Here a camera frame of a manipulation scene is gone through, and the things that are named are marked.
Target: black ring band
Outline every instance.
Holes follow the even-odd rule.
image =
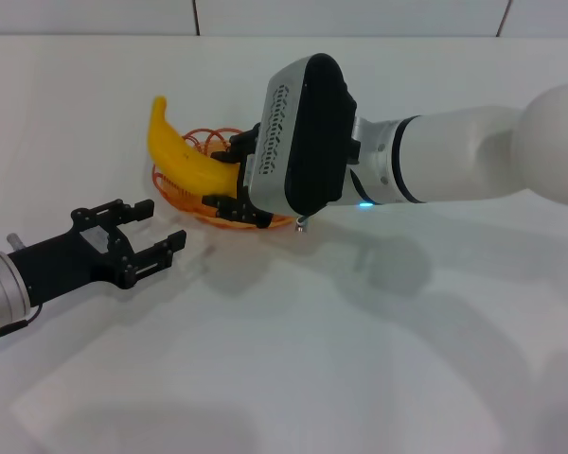
[[[381,203],[376,203],[368,197],[368,194],[366,194],[366,191],[364,191],[364,187],[362,186],[360,179],[356,175],[356,172],[354,172],[353,170],[349,170],[349,172],[351,172],[351,181],[353,182],[353,187],[356,188],[358,195],[368,203],[372,203],[373,205],[381,205]]]
[[[396,135],[394,135],[394,143],[391,148],[391,169],[394,173],[394,180],[396,181],[396,185],[398,186],[399,192],[401,192],[402,196],[406,198],[406,200],[411,201],[412,203],[423,203],[413,197],[410,193],[406,184],[404,184],[404,179],[401,178],[401,170],[399,169],[399,147],[401,146],[401,138],[404,135],[404,131],[408,124],[413,121],[416,116],[411,116],[410,118],[406,118],[402,120],[398,128],[396,129]]]

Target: white table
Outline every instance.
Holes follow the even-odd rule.
[[[0,37],[0,250],[115,198],[156,200],[139,247],[188,233],[168,272],[0,340],[0,453],[568,452],[568,207],[333,208],[300,236],[159,199],[155,95],[180,131],[250,129],[269,77],[317,51],[374,120],[568,81],[567,41]]]

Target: white wall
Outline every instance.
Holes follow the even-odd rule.
[[[568,0],[513,0],[503,36],[568,37]]]
[[[195,35],[191,0],[0,0],[0,33]]]
[[[202,35],[494,36],[506,0],[197,0]]]

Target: ventilation slots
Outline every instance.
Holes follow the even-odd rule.
[[[265,130],[265,141],[263,142],[263,152],[261,153],[261,163],[258,173],[261,175],[269,175],[275,169],[275,158],[277,157],[277,146],[280,143],[280,134],[282,133],[282,123],[286,117],[286,106],[288,105],[289,88],[286,85],[280,85],[274,91],[272,97],[272,107],[267,120],[267,129]]]

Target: orange wire basket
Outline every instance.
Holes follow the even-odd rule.
[[[200,153],[210,156],[215,151],[229,150],[229,137],[233,134],[240,134],[242,131],[233,128],[221,128],[211,130],[201,128],[188,132],[183,136]],[[222,229],[254,230],[257,227],[252,224],[244,224],[216,217],[217,209],[202,204],[202,197],[186,192],[169,180],[164,174],[160,173],[155,166],[151,170],[153,185],[158,189],[162,197],[180,211],[189,213],[194,218],[214,225]],[[274,215],[269,228],[280,227],[290,224],[294,218]]]

